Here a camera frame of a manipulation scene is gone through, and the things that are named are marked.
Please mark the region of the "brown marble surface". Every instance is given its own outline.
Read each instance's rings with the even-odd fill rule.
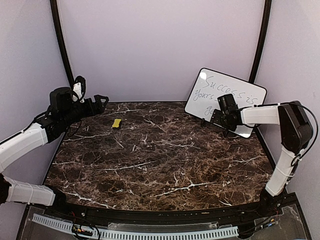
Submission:
[[[185,103],[109,103],[66,137],[45,184],[70,203],[100,208],[178,211],[259,200],[272,168],[253,133],[223,130],[184,112]],[[112,129],[114,119],[121,129]]]

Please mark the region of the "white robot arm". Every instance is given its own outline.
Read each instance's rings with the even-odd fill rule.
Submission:
[[[238,125],[280,125],[281,155],[274,172],[260,194],[261,211],[280,195],[293,177],[299,160],[313,137],[313,128],[300,102],[238,108],[232,94],[218,98],[220,110],[213,112],[211,122],[235,131]]]
[[[21,202],[53,205],[55,191],[47,186],[39,186],[13,180],[2,172],[26,153],[51,143],[69,126],[82,118],[95,116],[105,111],[108,97],[95,95],[95,102],[84,99],[86,80],[78,76],[73,90],[60,87],[50,93],[50,107],[34,118],[24,130],[0,142],[0,204]]]

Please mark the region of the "whiteboard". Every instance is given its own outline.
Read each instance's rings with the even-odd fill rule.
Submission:
[[[185,112],[210,122],[215,109],[220,110],[217,98],[232,94],[239,108],[264,103],[267,90],[247,81],[207,68],[202,68],[185,105]],[[235,134],[249,138],[253,129],[238,126]]]

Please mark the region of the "white cable tie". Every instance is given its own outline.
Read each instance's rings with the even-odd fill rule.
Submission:
[[[34,195],[34,188],[31,186],[31,184],[30,183],[27,183],[26,182],[26,184],[28,184],[29,186],[30,186],[30,188],[32,189],[32,192],[31,192],[31,195],[30,195],[30,198],[29,198],[29,201],[28,201],[28,205],[30,205],[30,202],[31,202],[31,199],[32,199],[32,196]]]
[[[296,174],[293,175],[287,175],[285,174],[283,171],[281,171],[278,166],[275,166],[275,169],[277,169],[283,176],[287,177],[287,178],[293,178]]]

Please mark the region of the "light purple wall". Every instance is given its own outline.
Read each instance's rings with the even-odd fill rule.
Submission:
[[[60,0],[73,72],[112,102],[186,101],[201,68],[244,80],[264,0]]]
[[[272,2],[256,83],[268,90],[266,103],[299,100],[320,121],[320,2]],[[278,126],[262,128],[273,156],[281,151]],[[296,192],[313,239],[320,239],[320,141],[300,163],[287,189]]]
[[[0,1],[0,141],[26,127],[68,86],[48,0]],[[42,184],[58,141],[12,164],[4,175]],[[0,240],[15,240],[25,205],[0,206]]]

